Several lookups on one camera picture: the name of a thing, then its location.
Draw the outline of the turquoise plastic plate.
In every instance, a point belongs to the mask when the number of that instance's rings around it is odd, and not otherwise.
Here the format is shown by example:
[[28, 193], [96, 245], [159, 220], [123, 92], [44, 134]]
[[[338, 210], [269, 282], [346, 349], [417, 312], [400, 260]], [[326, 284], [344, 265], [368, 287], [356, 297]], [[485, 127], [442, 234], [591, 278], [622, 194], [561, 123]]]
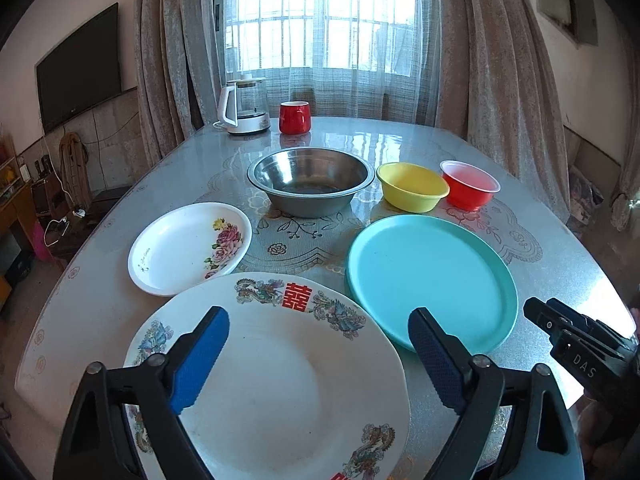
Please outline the turquoise plastic plate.
[[416, 308], [427, 308], [472, 354], [500, 347], [518, 318], [518, 291], [502, 258], [462, 226], [431, 216], [372, 222], [349, 248], [346, 282], [356, 303], [409, 351]]

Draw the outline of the large white dragon plate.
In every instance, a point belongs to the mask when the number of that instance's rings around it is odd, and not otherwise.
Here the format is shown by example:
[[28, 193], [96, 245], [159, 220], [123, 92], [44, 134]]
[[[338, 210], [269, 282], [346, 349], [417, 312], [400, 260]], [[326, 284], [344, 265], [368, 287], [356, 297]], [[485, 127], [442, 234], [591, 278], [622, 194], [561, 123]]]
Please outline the large white dragon plate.
[[240, 273], [175, 296], [132, 338], [125, 362], [168, 351], [211, 307], [229, 336], [181, 414], [218, 479], [384, 479], [410, 410], [393, 345], [358, 304], [299, 276]]

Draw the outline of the red plastic bowl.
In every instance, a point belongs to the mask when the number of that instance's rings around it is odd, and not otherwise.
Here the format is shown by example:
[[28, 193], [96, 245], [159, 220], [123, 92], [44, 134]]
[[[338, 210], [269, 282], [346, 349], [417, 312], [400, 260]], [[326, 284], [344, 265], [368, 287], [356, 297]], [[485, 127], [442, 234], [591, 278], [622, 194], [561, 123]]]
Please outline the red plastic bowl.
[[442, 178], [449, 185], [450, 205], [465, 211], [478, 211], [501, 191], [500, 183], [488, 172], [467, 162], [443, 160]]

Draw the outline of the yellow plastic bowl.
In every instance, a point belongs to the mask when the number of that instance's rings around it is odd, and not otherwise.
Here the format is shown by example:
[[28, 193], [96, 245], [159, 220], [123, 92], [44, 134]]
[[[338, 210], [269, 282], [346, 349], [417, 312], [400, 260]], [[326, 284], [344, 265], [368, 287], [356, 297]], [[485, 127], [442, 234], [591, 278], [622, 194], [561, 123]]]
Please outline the yellow plastic bowl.
[[436, 172], [410, 162], [386, 162], [378, 167], [384, 200], [405, 212], [425, 214], [447, 197], [450, 187]]

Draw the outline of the white floral plate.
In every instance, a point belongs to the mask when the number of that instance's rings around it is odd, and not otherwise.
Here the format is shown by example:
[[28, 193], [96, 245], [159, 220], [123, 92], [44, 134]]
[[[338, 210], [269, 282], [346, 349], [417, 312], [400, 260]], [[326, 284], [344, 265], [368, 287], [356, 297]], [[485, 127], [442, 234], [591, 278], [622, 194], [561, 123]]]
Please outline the white floral plate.
[[196, 203], [163, 214], [136, 238], [131, 281], [153, 296], [172, 297], [231, 273], [250, 247], [253, 229], [239, 208]]

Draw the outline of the stainless steel bowl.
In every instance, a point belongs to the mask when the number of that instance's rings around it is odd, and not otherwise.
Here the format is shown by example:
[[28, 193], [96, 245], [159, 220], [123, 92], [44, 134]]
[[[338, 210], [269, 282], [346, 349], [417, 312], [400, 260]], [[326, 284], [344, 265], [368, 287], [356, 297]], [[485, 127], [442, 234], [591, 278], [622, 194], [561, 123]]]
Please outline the stainless steel bowl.
[[362, 158], [329, 148], [287, 148], [255, 160], [248, 180], [272, 206], [292, 217], [315, 219], [345, 209], [374, 180]]

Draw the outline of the wicker chair back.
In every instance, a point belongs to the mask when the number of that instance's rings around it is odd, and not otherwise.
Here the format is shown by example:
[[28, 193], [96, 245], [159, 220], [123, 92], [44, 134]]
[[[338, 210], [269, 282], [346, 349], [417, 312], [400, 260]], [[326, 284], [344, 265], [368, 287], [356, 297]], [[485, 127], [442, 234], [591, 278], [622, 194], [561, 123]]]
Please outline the wicker chair back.
[[80, 136], [76, 132], [65, 133], [58, 144], [58, 154], [62, 185], [70, 196], [70, 202], [73, 206], [87, 209], [92, 202], [87, 174], [88, 152]]

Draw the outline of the right beige curtain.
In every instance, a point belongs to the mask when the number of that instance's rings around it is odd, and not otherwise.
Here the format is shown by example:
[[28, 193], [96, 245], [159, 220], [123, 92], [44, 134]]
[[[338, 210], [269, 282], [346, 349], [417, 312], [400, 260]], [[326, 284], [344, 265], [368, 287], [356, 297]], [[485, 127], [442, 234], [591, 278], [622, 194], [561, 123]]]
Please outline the right beige curtain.
[[570, 181], [558, 92], [529, 0], [438, 0], [435, 124], [518, 178], [561, 221]]

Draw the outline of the beige curtain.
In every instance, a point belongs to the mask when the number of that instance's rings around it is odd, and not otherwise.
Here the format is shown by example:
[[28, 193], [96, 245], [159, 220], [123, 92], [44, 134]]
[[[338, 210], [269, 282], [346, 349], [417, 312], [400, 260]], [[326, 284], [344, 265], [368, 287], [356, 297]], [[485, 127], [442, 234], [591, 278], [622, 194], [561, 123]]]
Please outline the beige curtain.
[[435, 124], [518, 178], [561, 221], [570, 181], [558, 92], [529, 0], [438, 0]]
[[134, 0], [134, 58], [143, 147], [155, 166], [217, 121], [214, 0]]

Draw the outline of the red ceramic mug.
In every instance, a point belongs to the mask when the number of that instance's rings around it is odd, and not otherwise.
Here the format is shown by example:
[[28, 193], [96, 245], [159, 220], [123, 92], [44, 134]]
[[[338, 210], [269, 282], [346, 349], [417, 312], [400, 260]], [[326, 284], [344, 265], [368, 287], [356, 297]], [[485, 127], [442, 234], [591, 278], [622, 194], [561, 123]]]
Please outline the red ceramic mug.
[[311, 129], [310, 104], [307, 101], [288, 101], [280, 104], [280, 133], [305, 134]]

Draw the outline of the white glass kettle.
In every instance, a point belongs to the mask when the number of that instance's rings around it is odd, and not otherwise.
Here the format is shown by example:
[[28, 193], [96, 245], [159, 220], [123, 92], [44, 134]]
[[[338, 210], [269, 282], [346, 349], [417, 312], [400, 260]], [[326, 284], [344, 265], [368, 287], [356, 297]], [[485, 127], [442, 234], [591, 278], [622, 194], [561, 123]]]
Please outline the white glass kettle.
[[270, 128], [265, 77], [243, 77], [221, 88], [217, 125], [230, 134], [261, 133]]

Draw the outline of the white sheer curtain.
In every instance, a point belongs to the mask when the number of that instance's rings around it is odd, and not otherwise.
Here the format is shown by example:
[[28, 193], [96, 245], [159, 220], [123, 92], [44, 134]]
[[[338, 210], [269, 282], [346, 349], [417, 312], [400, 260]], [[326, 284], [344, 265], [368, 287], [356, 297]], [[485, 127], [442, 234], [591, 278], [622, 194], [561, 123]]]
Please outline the white sheer curtain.
[[434, 125], [437, 0], [214, 0], [224, 81], [262, 77], [270, 113]]

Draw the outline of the left beige curtain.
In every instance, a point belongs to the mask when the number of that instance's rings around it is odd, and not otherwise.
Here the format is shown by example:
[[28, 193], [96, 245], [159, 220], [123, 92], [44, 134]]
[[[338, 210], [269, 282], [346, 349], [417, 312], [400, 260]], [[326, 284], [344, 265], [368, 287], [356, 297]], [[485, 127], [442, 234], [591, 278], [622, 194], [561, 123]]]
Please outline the left beige curtain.
[[214, 0], [134, 0], [134, 58], [143, 147], [155, 166], [217, 121]]

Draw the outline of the wall electrical box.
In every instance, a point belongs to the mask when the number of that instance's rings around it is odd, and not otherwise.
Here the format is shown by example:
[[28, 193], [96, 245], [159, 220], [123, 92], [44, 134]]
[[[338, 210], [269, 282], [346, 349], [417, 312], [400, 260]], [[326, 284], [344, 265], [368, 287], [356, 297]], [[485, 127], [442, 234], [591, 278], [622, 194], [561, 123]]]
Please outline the wall electrical box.
[[594, 0], [538, 0], [538, 10], [575, 44], [599, 45]]

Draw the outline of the black wall television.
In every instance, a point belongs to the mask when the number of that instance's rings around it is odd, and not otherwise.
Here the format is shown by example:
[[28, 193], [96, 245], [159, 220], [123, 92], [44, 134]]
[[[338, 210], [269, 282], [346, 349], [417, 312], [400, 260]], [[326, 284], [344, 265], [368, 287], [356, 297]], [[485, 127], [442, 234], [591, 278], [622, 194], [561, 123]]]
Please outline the black wall television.
[[37, 64], [38, 103], [44, 132], [58, 128], [122, 91], [118, 11], [114, 3], [96, 14]]

